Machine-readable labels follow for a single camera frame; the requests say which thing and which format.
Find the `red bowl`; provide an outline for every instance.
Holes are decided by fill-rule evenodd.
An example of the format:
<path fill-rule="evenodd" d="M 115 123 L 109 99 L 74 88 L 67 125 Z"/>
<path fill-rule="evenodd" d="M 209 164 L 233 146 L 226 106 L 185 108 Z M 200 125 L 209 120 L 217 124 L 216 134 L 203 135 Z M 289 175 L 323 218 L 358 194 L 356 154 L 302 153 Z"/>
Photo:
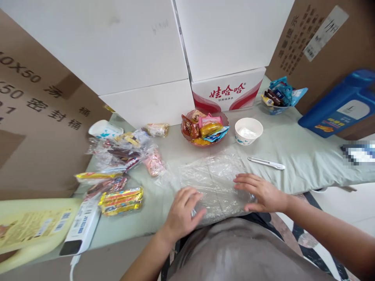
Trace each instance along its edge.
<path fill-rule="evenodd" d="M 202 112 L 203 114 L 206 114 L 206 115 L 207 115 L 207 114 L 209 113 L 207 110 L 200 109 L 200 108 L 197 108 L 197 109 L 198 109 L 200 112 Z M 185 115 L 185 116 L 186 116 L 187 118 L 189 118 L 190 120 L 191 120 L 191 117 L 192 117 L 192 115 L 193 115 L 193 111 L 194 111 L 194 110 L 190 111 L 188 114 Z M 222 119 L 222 121 L 223 121 L 223 126 L 229 126 L 228 118 L 225 116 L 224 113 L 222 113 L 222 112 L 216 112 L 216 113 L 211 113 L 211 115 L 212 115 L 212 117 L 221 116 L 221 119 Z M 181 123 L 181 133 L 182 133 L 182 135 L 184 136 L 184 138 L 187 139 L 192 145 L 194 145 L 194 146 L 198 146 L 198 147 L 213 147 L 214 145 L 216 145 L 216 144 L 218 144 L 219 142 L 221 142 L 221 141 L 226 137 L 226 135 L 228 134 L 228 133 L 227 133 L 222 139 L 218 140 L 217 142 L 212 142 L 212 143 L 210 143 L 210 144 L 203 145 L 203 144 L 196 144 L 196 143 L 191 142 L 191 141 L 193 140 L 193 138 L 192 138 L 190 135 L 186 135 L 186 134 L 183 133 L 182 123 Z"/>

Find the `table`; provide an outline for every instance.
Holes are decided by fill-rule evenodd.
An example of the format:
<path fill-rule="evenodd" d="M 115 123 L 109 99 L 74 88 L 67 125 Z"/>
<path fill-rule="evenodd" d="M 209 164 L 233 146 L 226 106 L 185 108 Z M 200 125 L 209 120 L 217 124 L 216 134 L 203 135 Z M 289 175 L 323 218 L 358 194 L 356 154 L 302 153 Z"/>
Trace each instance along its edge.
<path fill-rule="evenodd" d="M 269 85 L 265 77 L 259 92 Z M 289 194 L 303 193 L 309 190 L 329 187 L 348 186 L 359 183 L 375 182 L 375 167 L 349 167 L 340 146 L 345 140 L 331 136 L 324 139 L 297 124 L 301 117 L 295 108 L 290 108 L 277 116 L 271 116 L 257 99 L 252 108 L 239 109 L 225 113 L 230 130 L 223 141 L 213 148 L 197 148 L 182 136 L 180 125 L 170 127 L 166 138 L 155 138 L 163 160 L 172 173 L 178 167 L 189 164 L 199 158 L 208 157 L 226 148 L 232 148 L 241 156 L 248 172 L 255 173 L 272 182 L 276 187 Z M 243 117 L 258 119 L 264 127 L 262 136 L 249 146 L 240 146 L 234 139 L 234 124 Z M 134 130 L 121 117 L 114 114 L 110 120 L 125 131 Z M 284 171 L 253 163 L 248 156 L 257 157 L 286 166 Z M 87 171 L 95 171 L 92 160 Z M 140 212 L 114 217 L 101 217 L 90 249 L 97 249 L 134 237 L 155 233 L 164 223 L 173 201 L 175 190 L 160 187 L 154 183 L 144 165 L 139 165 L 129 173 L 145 188 L 145 204 Z M 88 186 L 81 185 L 75 196 L 82 197 Z M 60 248 L 55 249 L 38 261 L 58 256 Z"/>

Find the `left hand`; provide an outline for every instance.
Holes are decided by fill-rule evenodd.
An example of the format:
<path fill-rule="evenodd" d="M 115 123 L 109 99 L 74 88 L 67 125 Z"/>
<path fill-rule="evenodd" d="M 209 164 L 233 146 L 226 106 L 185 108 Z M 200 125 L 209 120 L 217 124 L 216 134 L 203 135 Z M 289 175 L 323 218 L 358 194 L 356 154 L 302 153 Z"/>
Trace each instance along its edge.
<path fill-rule="evenodd" d="M 203 194 L 193 187 L 182 188 L 176 194 L 167 220 L 159 230 L 169 243 L 174 244 L 191 233 L 203 219 L 206 209 L 200 210 L 193 218 L 191 217 L 191 211 L 202 197 Z"/>

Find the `right hand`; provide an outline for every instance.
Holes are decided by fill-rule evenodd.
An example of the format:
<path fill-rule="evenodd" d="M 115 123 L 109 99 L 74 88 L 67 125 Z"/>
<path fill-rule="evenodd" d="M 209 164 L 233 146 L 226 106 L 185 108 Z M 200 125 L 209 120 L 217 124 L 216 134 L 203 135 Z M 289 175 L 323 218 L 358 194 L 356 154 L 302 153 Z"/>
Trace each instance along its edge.
<path fill-rule="evenodd" d="M 290 195 L 278 190 L 274 185 L 254 174 L 238 174 L 233 180 L 235 189 L 245 190 L 253 194 L 258 202 L 245 206 L 247 212 L 281 212 L 284 213 L 289 204 Z"/>

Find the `paper cup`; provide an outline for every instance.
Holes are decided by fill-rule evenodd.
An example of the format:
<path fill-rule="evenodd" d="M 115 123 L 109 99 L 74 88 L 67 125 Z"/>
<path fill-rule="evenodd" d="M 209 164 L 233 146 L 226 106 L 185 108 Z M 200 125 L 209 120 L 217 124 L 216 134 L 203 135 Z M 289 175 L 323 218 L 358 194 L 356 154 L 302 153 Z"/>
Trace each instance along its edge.
<path fill-rule="evenodd" d="M 89 129 L 89 134 L 98 139 L 112 139 L 117 135 L 124 133 L 123 128 L 112 125 L 107 120 L 100 120 L 92 125 Z"/>
<path fill-rule="evenodd" d="M 234 125 L 236 142 L 240 145 L 253 143 L 263 133 L 262 124 L 254 118 L 242 118 Z"/>

